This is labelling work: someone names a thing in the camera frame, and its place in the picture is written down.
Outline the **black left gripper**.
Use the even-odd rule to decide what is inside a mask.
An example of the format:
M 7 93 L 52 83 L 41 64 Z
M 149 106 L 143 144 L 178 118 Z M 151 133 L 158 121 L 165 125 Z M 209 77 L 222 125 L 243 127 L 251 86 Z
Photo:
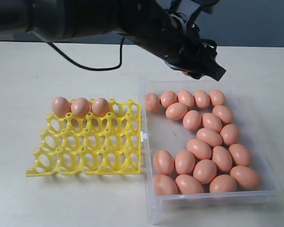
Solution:
M 156 16 L 156 56 L 173 70 L 188 71 L 199 80 L 209 76 L 220 81 L 226 69 L 215 61 L 215 41 L 199 35 L 199 27 L 178 26 L 170 14 Z

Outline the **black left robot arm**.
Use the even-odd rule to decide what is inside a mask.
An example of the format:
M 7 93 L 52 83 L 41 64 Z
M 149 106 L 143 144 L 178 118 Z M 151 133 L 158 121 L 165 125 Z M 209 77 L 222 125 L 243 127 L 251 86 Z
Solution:
M 118 33 L 193 79 L 218 81 L 217 43 L 201 38 L 195 24 L 211 14 L 215 0 L 174 0 L 165 9 L 155 0 L 0 0 L 0 35 L 34 33 L 55 42 Z

